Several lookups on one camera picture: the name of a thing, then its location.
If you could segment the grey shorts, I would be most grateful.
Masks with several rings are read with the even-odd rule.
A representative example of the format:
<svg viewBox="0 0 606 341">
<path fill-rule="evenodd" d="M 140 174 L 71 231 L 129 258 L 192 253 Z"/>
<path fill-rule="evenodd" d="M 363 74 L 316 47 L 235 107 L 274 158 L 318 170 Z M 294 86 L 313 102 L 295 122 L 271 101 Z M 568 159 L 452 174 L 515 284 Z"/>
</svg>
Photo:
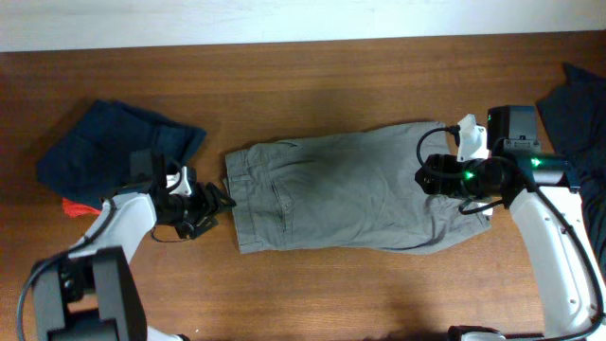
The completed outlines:
<svg viewBox="0 0 606 341">
<path fill-rule="evenodd" d="M 425 194 L 424 156 L 449 151 L 443 123 L 259 143 L 225 158 L 243 254 L 365 247 L 431 254 L 490 229 L 459 201 Z"/>
</svg>

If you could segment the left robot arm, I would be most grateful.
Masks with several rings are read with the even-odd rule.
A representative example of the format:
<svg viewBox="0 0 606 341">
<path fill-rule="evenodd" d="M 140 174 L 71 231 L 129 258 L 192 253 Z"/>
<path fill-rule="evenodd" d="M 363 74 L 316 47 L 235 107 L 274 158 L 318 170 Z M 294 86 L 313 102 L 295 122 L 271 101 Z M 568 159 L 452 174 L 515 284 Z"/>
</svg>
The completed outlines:
<svg viewBox="0 0 606 341">
<path fill-rule="evenodd" d="M 82 237 L 32 267 L 22 293 L 33 297 L 39 339 L 184 340 L 149 325 L 130 261 L 157 225 L 195 240 L 236 203 L 187 167 L 167 174 L 164 156 L 151 150 L 132 153 L 130 166 L 131 184 L 104 199 Z"/>
</svg>

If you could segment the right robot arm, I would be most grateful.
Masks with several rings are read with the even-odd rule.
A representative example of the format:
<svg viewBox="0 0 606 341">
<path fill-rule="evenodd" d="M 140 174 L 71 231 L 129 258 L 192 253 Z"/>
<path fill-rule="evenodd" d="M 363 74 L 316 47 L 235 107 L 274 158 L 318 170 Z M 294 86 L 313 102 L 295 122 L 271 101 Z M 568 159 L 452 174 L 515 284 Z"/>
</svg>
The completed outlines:
<svg viewBox="0 0 606 341">
<path fill-rule="evenodd" d="M 565 157 L 547 154 L 532 106 L 489 109 L 444 128 L 457 153 L 419 155 L 416 182 L 428 195 L 461 200 L 462 215 L 507 209 L 529 255 L 543 306 L 539 340 L 602 340 L 605 283 L 582 217 L 580 179 Z"/>
</svg>

